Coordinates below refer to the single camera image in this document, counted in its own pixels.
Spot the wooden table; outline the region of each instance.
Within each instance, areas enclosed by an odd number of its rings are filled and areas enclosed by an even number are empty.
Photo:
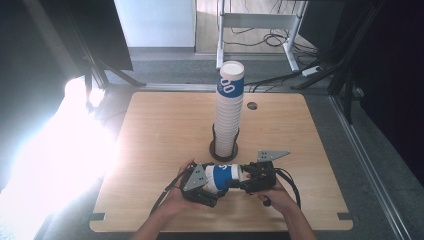
[[[91,221],[96,232],[134,232],[147,219],[162,190],[188,159],[217,162],[209,153],[213,139],[215,93],[135,93],[118,137],[118,162],[102,185]],[[257,110],[247,108],[255,102]],[[274,161],[290,172],[302,210],[314,230],[349,230],[340,220],[348,209],[329,164],[309,109],[299,94],[245,94],[237,157],[230,163],[256,161],[259,150],[290,150]],[[282,180],[289,193],[291,187]],[[244,191],[231,189],[215,208],[179,215],[167,232],[282,231],[282,216]]]

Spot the black cable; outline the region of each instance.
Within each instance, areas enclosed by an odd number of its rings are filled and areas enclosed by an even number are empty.
[[[159,205],[162,203],[162,200],[165,198],[165,196],[168,194],[169,190],[171,190],[174,186],[175,183],[178,181],[178,179],[180,179],[184,174],[187,173],[187,169],[185,169],[184,171],[182,171],[180,174],[177,175],[177,177],[174,178],[174,180],[172,180],[172,182],[163,190],[162,194],[159,196],[158,200],[156,201],[155,205],[153,205],[152,210],[150,211],[149,216],[151,216],[156,209],[159,207]]]
[[[296,187],[296,184],[294,184],[293,178],[292,178],[292,177],[290,176],[290,174],[289,174],[286,170],[284,170],[284,169],[276,168],[275,170],[276,170],[277,174],[278,174],[280,177],[282,177],[284,180],[286,180],[286,182],[288,182],[288,183],[290,184],[290,186],[291,186],[291,187],[292,187],[292,189],[293,189],[294,196],[295,196],[295,198],[296,198],[296,203],[297,203],[297,205],[299,206],[299,208],[302,208],[302,204],[301,204],[301,201],[300,201],[300,193],[299,193],[299,190],[298,190],[298,189],[297,189],[297,187]]]

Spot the bright light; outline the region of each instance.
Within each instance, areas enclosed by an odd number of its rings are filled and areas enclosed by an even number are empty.
[[[102,176],[113,163],[113,149],[111,135],[86,111],[83,79],[70,81],[57,113],[15,160],[0,195],[0,226],[8,228],[3,232],[10,239],[32,239],[50,213]]]

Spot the floor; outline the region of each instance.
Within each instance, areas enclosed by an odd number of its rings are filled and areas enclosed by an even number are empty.
[[[197,0],[196,15],[196,53],[216,54],[218,42],[218,18],[217,12],[220,10],[220,1]],[[281,0],[231,0],[225,2],[226,13],[246,13],[246,14],[296,14],[299,4],[296,1]],[[246,28],[225,28],[223,41],[226,53],[267,53],[282,54],[284,49],[281,46],[288,37],[290,29],[246,29]],[[301,36],[297,36],[297,43],[311,46]]]

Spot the wall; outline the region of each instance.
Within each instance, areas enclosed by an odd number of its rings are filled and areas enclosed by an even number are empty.
[[[115,0],[128,47],[194,47],[195,0]]]

